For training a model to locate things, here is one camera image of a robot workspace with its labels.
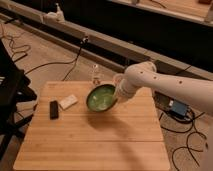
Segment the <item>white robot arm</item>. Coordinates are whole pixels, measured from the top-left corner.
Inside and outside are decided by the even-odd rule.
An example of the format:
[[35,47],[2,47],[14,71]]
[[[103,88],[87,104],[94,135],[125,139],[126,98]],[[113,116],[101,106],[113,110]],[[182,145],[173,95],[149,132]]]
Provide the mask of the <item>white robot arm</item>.
[[115,95],[121,99],[133,98],[136,92],[148,87],[191,107],[213,115],[213,81],[160,74],[153,62],[128,66],[117,84]]

